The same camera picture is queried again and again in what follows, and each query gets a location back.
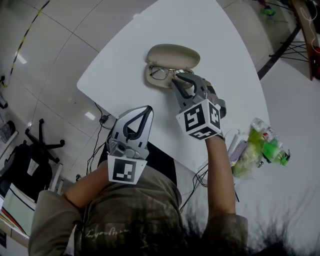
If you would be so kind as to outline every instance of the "fiducial marker cube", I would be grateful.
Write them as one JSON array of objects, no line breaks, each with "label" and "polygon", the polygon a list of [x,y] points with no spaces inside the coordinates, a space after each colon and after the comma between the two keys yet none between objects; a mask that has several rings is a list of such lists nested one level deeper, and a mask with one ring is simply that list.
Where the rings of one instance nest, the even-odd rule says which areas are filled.
[{"label": "fiducial marker cube", "polygon": [[204,99],[176,116],[184,133],[197,139],[205,140],[220,134],[220,106]]}]

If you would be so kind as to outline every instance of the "dark hair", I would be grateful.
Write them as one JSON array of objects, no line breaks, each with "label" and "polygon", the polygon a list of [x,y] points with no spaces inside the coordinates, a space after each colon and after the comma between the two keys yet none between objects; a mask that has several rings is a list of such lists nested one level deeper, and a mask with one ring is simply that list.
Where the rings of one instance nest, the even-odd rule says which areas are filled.
[{"label": "dark hair", "polygon": [[82,243],[81,255],[257,255],[257,256],[313,256],[312,249],[308,251],[293,248],[288,239],[288,223],[279,228],[276,221],[263,227],[259,225],[250,246],[241,243],[232,236],[221,234],[219,239],[210,239],[203,235],[197,219],[188,214],[186,225],[173,224],[168,218],[153,219],[146,222],[145,216],[133,218],[129,232],[120,233],[116,242],[105,244],[97,241],[95,248],[86,247]]}]

